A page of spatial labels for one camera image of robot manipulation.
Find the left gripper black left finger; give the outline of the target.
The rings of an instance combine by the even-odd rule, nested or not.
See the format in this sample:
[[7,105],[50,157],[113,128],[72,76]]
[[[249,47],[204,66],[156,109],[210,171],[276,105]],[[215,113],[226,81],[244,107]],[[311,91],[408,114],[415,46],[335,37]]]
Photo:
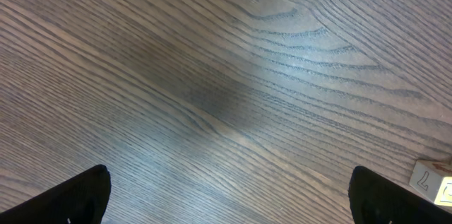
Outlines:
[[1,213],[1,224],[97,224],[107,209],[110,173],[96,165]]

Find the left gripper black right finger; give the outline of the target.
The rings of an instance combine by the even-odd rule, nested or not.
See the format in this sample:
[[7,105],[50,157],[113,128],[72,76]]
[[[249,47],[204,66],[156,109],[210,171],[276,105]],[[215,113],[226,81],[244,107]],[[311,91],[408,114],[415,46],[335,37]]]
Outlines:
[[348,195],[356,224],[451,224],[451,214],[364,167],[352,173]]

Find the yellow block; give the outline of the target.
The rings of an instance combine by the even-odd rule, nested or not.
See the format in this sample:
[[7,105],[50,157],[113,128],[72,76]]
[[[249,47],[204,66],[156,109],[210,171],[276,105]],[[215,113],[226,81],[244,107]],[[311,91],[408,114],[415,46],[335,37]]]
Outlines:
[[409,184],[433,204],[451,207],[451,164],[417,160]]

